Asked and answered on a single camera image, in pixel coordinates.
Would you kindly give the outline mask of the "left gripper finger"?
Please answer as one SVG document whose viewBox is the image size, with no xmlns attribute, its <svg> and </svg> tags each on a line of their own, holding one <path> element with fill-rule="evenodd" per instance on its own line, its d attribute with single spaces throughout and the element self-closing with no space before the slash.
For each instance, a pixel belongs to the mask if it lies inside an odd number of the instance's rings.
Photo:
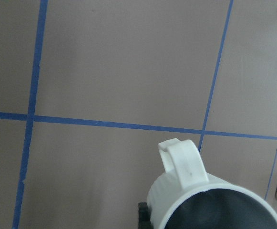
<svg viewBox="0 0 277 229">
<path fill-rule="evenodd" d="M 138 229 L 151 229 L 149 209 L 146 202 L 138 203 Z"/>
</svg>

